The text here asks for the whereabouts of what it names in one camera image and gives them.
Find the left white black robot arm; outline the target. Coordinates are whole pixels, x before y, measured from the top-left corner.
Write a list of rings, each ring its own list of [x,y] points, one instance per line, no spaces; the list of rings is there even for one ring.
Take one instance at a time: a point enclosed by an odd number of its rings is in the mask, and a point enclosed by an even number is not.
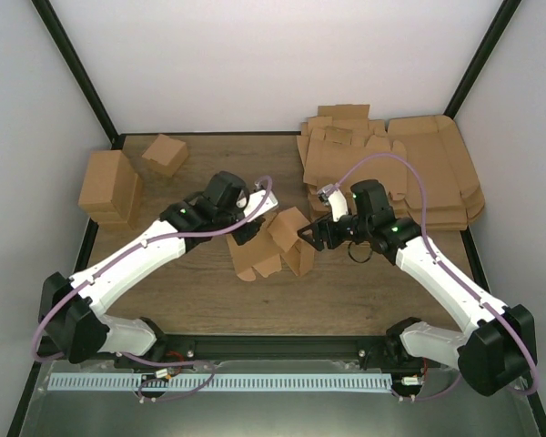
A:
[[[226,171],[206,188],[169,205],[149,228],[122,249],[89,269],[66,278],[56,272],[42,289],[38,327],[32,339],[36,361],[40,340],[56,345],[56,358],[81,363],[98,353],[120,354],[149,368],[167,359],[167,337],[148,318],[108,315],[129,289],[170,261],[216,236],[233,235],[243,245],[256,236],[267,212],[278,205],[272,179],[260,178],[253,189]]]

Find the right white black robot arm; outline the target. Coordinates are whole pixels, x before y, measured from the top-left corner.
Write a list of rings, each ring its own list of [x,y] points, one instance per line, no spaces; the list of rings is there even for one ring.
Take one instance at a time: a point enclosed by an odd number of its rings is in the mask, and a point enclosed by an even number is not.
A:
[[[372,254],[415,279],[453,318],[458,330],[430,326],[410,317],[387,330],[386,354],[399,367],[416,358],[457,370],[471,388],[491,396],[529,374],[538,380],[535,324],[523,306],[493,297],[436,248],[412,218],[396,216],[385,188],[375,179],[351,188],[356,211],[334,185],[318,192],[330,212],[298,231],[318,251],[342,243],[369,243]]]

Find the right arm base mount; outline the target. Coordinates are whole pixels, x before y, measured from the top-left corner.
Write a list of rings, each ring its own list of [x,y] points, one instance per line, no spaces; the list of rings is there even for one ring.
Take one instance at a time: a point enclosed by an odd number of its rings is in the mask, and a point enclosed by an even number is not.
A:
[[[424,367],[421,357],[409,355],[402,346],[386,336],[362,337],[356,341],[359,364],[364,370],[418,371]]]

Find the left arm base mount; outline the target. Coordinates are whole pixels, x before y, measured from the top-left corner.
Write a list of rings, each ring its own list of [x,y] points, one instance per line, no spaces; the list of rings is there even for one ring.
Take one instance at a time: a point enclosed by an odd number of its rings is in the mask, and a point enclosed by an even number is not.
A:
[[[157,366],[147,365],[145,363],[134,361],[125,356],[116,357],[113,360],[116,369],[159,370],[169,367],[170,362],[187,362],[186,368],[192,367],[195,358],[195,341],[186,336],[167,335],[158,340],[152,348],[140,360],[157,363]]]

